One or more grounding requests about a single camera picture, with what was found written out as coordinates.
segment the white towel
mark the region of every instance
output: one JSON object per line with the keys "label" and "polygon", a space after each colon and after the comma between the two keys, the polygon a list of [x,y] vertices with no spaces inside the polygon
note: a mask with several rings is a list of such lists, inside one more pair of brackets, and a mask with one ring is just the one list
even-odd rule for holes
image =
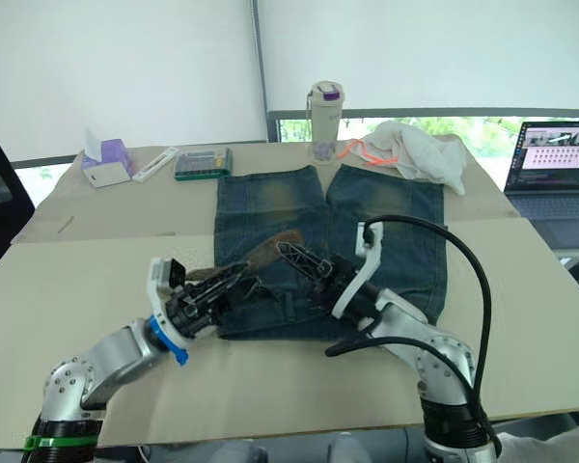
{"label": "white towel", "polygon": [[503,432],[499,463],[579,463],[579,427],[548,441]]}
{"label": "white towel", "polygon": [[[404,178],[425,178],[465,194],[461,176],[467,159],[459,141],[441,142],[418,127],[387,121],[362,142],[364,146],[354,142],[349,150],[372,164],[398,169]],[[373,156],[388,162],[373,162]]]}

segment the table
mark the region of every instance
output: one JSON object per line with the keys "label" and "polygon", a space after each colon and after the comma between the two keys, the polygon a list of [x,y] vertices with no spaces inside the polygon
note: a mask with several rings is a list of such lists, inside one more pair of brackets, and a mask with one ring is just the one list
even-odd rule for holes
{"label": "table", "polygon": [[[135,169],[145,166],[163,150],[164,147],[130,150]],[[232,145],[232,151],[237,176],[300,169],[309,163],[303,143],[236,144]],[[458,196],[449,188],[444,189],[446,221],[518,217],[516,209],[469,152],[468,159],[463,176],[468,194]],[[352,166],[363,164],[354,155],[347,156],[344,162]],[[16,242],[214,232],[216,180],[175,181],[173,169],[168,166],[145,183],[128,182],[95,189],[81,174],[80,163],[81,154],[39,205]],[[338,167],[338,164],[317,166],[324,190]],[[387,175],[398,174],[395,169],[372,169]]]}
{"label": "table", "polygon": [[[237,175],[300,168],[307,160],[302,144],[232,149]],[[134,150],[136,166],[161,150]],[[325,188],[335,168],[318,172]],[[445,192],[445,215],[481,260],[493,289],[486,411],[503,419],[579,409],[579,287],[473,160],[464,183],[465,197]],[[83,179],[76,163],[69,169],[0,261],[0,448],[21,446],[39,413],[44,378],[57,362],[150,313],[150,258],[212,264],[214,202],[214,180],[179,183],[169,169],[144,184],[101,190]],[[118,220],[115,210],[132,204],[140,210]],[[452,249],[448,271],[438,324],[478,351],[478,286]],[[380,349],[327,359],[326,345],[204,340],[190,350],[186,368],[168,360],[120,390],[100,442],[422,423],[416,377],[400,361]]]}

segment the laptop screen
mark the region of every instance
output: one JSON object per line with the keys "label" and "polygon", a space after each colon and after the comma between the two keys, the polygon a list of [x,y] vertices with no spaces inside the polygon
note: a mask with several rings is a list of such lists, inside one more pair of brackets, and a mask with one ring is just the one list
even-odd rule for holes
{"label": "laptop screen", "polygon": [[579,190],[579,123],[523,123],[505,192]]}

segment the white wall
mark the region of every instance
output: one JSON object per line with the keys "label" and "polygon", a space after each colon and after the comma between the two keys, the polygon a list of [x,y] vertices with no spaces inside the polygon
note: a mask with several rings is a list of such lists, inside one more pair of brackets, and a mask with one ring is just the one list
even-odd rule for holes
{"label": "white wall", "polygon": [[579,0],[260,0],[271,110],[579,109]]}
{"label": "white wall", "polygon": [[0,0],[0,144],[75,154],[265,138],[247,0]]}

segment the blue ring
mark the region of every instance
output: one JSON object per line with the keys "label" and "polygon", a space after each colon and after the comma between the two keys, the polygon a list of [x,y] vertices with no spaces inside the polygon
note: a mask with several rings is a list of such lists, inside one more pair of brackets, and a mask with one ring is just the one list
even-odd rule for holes
{"label": "blue ring", "polygon": [[186,350],[180,349],[165,335],[165,333],[163,333],[163,330],[161,330],[161,327],[158,325],[158,321],[156,321],[154,315],[151,315],[151,317],[148,319],[148,322],[151,325],[152,332],[155,333],[161,342],[163,342],[167,348],[174,353],[176,361],[180,364],[181,367],[183,367],[184,364],[186,364],[186,361],[189,359],[189,354],[186,353]]}

